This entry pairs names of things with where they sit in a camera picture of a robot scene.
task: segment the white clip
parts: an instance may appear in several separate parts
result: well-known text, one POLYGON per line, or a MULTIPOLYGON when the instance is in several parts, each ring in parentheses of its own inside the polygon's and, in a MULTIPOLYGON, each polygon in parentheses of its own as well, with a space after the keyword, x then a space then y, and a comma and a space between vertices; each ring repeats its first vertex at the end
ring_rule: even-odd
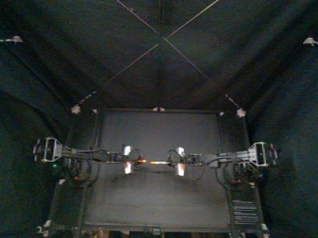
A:
POLYGON ((238 109, 238 117, 245 117, 245 116, 246 116, 246 111, 242 108, 239 108, 238 109))
POLYGON ((71 108, 71 111, 74 114, 79 114, 80 113, 80 106, 79 105, 75 105, 72 108, 71 108))

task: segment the wire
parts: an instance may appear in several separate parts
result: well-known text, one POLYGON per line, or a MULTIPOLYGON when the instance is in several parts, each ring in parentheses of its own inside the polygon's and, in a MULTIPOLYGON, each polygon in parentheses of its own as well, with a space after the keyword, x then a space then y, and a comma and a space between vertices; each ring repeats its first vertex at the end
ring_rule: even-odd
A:
POLYGON ((215 168, 214 170, 215 170, 216 182, 218 182, 218 183, 222 185, 222 187, 227 190, 226 186, 223 185, 223 182, 220 182, 219 173, 218 173, 218 168, 215 168))
POLYGON ((206 165, 203 165, 202 174, 200 174, 196 178, 194 178, 192 175, 190 175, 190 178, 191 178, 192 180, 199 180, 199 179, 202 179, 202 178, 203 178, 204 169, 206 169, 206 165))

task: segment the cable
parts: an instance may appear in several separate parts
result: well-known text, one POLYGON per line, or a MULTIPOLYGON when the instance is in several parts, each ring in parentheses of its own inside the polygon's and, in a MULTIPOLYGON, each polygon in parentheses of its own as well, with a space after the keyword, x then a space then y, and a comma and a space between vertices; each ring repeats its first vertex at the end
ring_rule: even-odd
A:
POLYGON ((194 178, 192 175, 190 175, 190 178, 191 178, 192 180, 199 180, 199 179, 202 179, 202 178, 203 178, 204 169, 206 169, 206 165, 203 165, 202 174, 200 174, 196 178, 194 178))
MULTIPOLYGON (((191 64, 191 66, 196 69, 196 71, 200 73, 203 78, 206 80, 211 80, 207 75, 203 73, 203 71, 199 69, 199 67, 195 65, 195 63, 188 59, 188 57, 183 54, 183 52, 176 48, 176 46, 168 41, 170 37, 176 34, 186 26, 187 24, 194 21, 203 13, 204 11, 211 8, 220 0, 214 1, 167 37, 163 37, 162 34, 151 27, 151 25, 134 13, 132 9, 123 4, 120 0, 116 0, 116 2, 135 15, 135 17, 147 25, 147 27, 162 37, 162 39, 168 43, 168 45, 175 49, 175 51, 182 55, 182 57, 186 59, 186 61, 191 64)), ((156 44, 102 86, 106 86, 131 66, 159 46, 156 44)), ((94 91, 75 106, 79 106, 86 100, 88 100, 98 92, 94 91)), ((229 97, 227 94, 224 94, 227 99, 234 103, 238 109, 241 109, 237 102, 229 97)))

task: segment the metal bracket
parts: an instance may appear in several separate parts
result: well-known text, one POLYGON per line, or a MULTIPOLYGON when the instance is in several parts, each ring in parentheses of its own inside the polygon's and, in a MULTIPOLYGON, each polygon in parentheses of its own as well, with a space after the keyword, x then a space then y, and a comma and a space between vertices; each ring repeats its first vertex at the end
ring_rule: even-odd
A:
POLYGON ((152 235, 162 235, 164 230, 160 227, 146 227, 144 233, 151 233, 152 235))

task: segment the black ceiling fabric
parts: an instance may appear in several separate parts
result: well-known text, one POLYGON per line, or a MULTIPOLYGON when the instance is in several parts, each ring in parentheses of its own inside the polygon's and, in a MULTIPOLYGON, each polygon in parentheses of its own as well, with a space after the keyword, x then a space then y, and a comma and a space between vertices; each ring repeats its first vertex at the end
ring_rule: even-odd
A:
POLYGON ((249 109, 317 24, 317 1, 3 1, 67 104, 249 109))

